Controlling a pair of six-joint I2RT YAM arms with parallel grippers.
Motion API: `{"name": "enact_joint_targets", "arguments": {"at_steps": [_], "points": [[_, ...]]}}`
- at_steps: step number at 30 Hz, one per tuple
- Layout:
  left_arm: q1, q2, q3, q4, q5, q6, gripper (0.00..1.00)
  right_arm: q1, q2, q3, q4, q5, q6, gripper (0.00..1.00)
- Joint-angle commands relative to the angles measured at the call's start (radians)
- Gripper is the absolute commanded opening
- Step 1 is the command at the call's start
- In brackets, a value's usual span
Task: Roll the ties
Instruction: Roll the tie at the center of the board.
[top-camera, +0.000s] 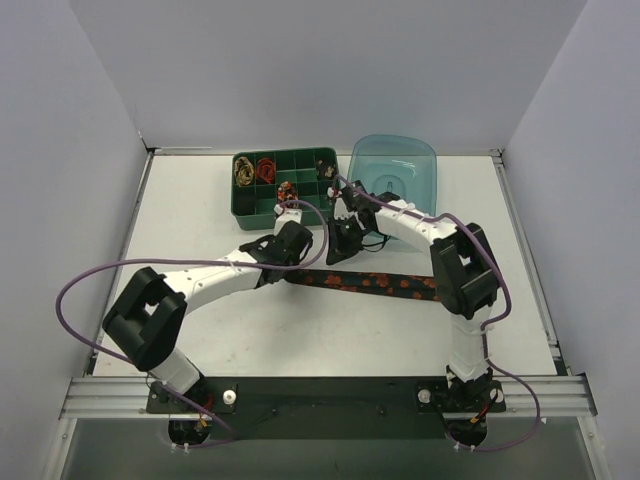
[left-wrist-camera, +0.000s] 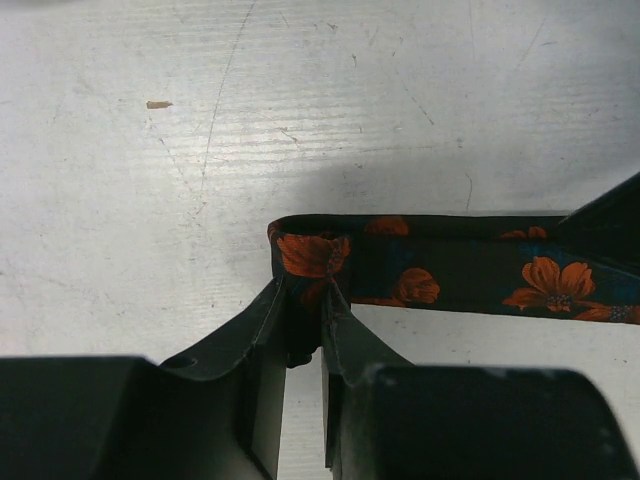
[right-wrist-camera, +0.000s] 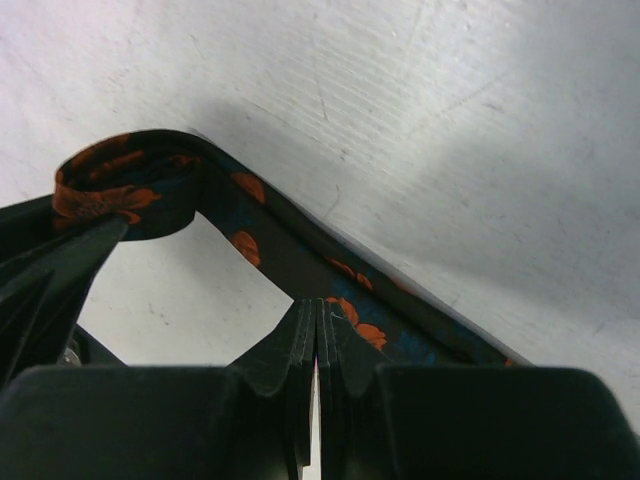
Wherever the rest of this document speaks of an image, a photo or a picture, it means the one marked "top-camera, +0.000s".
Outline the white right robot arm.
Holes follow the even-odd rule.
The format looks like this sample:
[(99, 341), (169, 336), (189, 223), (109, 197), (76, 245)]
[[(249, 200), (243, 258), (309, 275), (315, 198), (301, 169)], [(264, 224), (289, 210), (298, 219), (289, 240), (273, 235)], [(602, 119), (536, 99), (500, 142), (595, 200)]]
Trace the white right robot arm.
[(429, 255), (436, 297), (451, 314), (449, 386), (477, 392), (491, 382), (481, 325), (488, 320), (500, 283), (482, 228), (432, 217), (393, 193), (372, 196), (361, 186), (330, 187), (327, 195), (331, 213), (326, 263), (356, 256), (371, 233), (401, 240)]

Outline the dark floral orange tie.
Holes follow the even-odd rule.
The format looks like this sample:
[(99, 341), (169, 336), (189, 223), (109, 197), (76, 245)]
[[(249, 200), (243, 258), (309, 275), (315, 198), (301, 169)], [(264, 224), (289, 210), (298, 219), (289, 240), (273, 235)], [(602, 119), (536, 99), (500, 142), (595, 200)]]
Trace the dark floral orange tie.
[(421, 275), (301, 269), (287, 273), (289, 283), (393, 298), (439, 301), (432, 277)]

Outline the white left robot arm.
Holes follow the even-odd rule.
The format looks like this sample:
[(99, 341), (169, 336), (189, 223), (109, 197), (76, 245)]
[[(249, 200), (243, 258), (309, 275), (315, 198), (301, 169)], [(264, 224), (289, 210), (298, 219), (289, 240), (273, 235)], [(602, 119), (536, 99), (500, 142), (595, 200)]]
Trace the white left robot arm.
[(176, 346), (184, 318), (222, 297), (279, 281), (312, 243), (310, 230), (288, 221), (277, 234), (240, 246), (214, 266), (167, 273), (142, 268), (106, 314), (103, 329), (137, 370), (185, 394), (203, 375)]

